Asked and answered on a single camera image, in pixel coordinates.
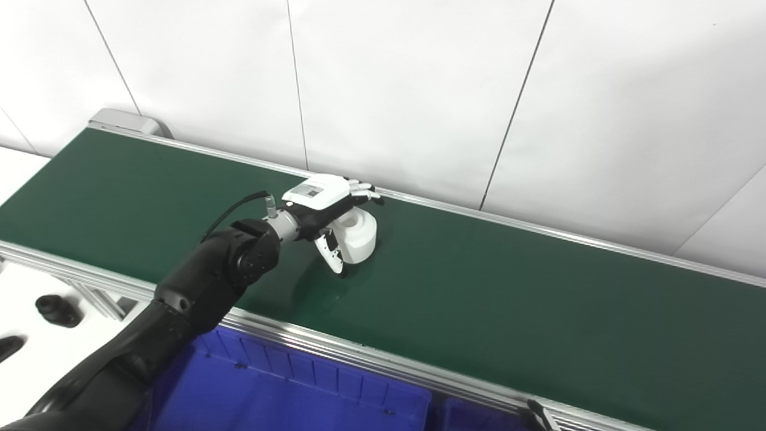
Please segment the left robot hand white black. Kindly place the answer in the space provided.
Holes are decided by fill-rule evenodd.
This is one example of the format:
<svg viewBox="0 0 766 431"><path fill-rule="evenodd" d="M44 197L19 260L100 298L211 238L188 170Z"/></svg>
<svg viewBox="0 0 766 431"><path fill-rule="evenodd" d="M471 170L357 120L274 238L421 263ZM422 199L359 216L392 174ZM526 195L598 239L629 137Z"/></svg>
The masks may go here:
<svg viewBox="0 0 766 431"><path fill-rule="evenodd" d="M284 193L285 205L277 211L277 229L287 242L314 243L318 254L340 278L347 265L371 257L376 245L378 224L361 205L385 200L371 183L341 175L315 174Z"/></svg>

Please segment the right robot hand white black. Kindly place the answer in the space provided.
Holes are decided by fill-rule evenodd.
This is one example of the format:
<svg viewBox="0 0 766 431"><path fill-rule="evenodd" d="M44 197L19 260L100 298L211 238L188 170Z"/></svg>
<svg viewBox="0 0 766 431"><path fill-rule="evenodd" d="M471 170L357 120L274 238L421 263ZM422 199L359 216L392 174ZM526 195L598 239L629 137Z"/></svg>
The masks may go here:
<svg viewBox="0 0 766 431"><path fill-rule="evenodd" d="M529 422L534 424L536 430L561 430L555 418L548 409L536 399L526 400Z"/></svg>

